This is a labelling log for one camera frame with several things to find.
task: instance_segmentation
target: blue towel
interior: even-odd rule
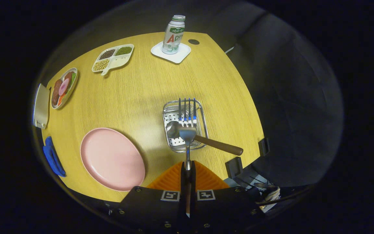
[[[61,166],[60,160],[57,157],[55,146],[53,145],[52,137],[46,138],[46,145],[43,146],[43,152],[46,155],[47,161],[49,162],[50,167],[53,172],[61,177],[66,176],[66,172]]]

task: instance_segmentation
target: brown handle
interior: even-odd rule
[[[239,148],[239,147],[234,146],[234,145],[229,145],[229,144],[226,144],[226,143],[218,142],[218,141],[215,141],[215,140],[212,140],[212,139],[209,139],[209,138],[205,138],[205,137],[202,137],[202,136],[199,136],[199,135],[196,135],[194,137],[194,139],[198,142],[202,142],[203,144],[210,145],[211,147],[223,150],[225,152],[228,152],[228,153],[231,153],[231,154],[234,154],[234,155],[240,156],[243,153],[242,148]]]

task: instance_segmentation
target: green beans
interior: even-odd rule
[[[117,52],[116,52],[116,55],[126,55],[126,54],[129,54],[131,53],[132,51],[132,48],[130,46],[125,46],[125,47],[122,47],[120,48]]]

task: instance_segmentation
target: bottle cap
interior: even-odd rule
[[[185,21],[186,17],[184,15],[174,15],[171,19],[177,21]]]

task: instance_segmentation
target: pink plate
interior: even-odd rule
[[[134,144],[110,128],[95,128],[84,136],[80,156],[86,170],[99,183],[129,191],[144,181],[145,166]]]

